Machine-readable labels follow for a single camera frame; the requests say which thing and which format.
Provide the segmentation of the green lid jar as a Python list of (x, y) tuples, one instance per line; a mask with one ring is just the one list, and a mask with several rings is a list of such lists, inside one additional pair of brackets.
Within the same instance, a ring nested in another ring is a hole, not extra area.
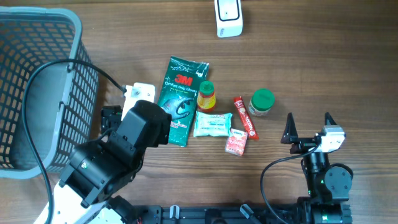
[(249, 112), (254, 116), (265, 116), (275, 103), (274, 94), (268, 89), (258, 89), (249, 102)]

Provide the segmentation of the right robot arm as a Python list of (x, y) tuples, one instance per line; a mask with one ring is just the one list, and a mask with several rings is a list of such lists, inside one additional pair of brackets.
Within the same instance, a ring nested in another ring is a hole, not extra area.
[(341, 163), (330, 163), (328, 155), (341, 148), (346, 134), (330, 113), (325, 114), (325, 125), (311, 138), (300, 138), (292, 113), (281, 143), (290, 144), (291, 154), (302, 155), (300, 161), (308, 188), (308, 196), (297, 199), (295, 223), (352, 223), (349, 200), (353, 171)]

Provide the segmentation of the green 3M gloves packet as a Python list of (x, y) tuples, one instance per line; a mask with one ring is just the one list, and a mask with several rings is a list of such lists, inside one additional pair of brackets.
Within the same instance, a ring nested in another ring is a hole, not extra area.
[(187, 145), (197, 110), (200, 85), (206, 80), (209, 64), (172, 56), (165, 73), (157, 104), (172, 116), (169, 143)]

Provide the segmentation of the red sachet pack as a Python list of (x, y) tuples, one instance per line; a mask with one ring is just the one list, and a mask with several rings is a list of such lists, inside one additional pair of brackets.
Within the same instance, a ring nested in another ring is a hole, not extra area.
[(259, 136), (254, 127), (252, 119), (250, 118), (248, 111), (244, 105), (243, 99), (241, 96), (237, 96), (233, 98), (234, 105), (238, 111), (239, 117), (243, 123), (244, 129), (248, 134), (249, 139), (258, 140)]

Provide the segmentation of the red white tissue packet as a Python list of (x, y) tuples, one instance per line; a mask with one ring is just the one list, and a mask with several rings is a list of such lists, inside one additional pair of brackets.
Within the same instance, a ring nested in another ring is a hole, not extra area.
[(236, 156), (242, 156), (246, 147), (248, 134), (245, 131), (230, 129), (231, 135), (226, 142), (225, 151)]

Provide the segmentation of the mint green wipes packet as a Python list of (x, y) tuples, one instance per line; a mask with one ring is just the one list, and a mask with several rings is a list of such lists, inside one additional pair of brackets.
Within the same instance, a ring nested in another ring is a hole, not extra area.
[(206, 114), (197, 111), (193, 136), (230, 136), (231, 135), (231, 113)]

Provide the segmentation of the sriracha bottle green cap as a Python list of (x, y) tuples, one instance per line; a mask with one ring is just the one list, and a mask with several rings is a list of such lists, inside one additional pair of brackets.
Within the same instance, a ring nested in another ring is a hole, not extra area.
[(214, 110), (216, 105), (216, 95), (214, 84), (211, 81), (203, 81), (200, 84), (200, 89), (197, 97), (198, 110), (208, 113)]

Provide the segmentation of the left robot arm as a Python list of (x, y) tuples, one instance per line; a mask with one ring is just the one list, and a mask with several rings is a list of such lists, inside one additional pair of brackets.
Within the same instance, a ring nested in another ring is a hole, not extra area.
[(132, 182), (148, 147), (167, 144), (171, 114), (139, 100), (116, 128), (75, 146), (36, 223), (141, 223), (141, 209), (116, 193)]

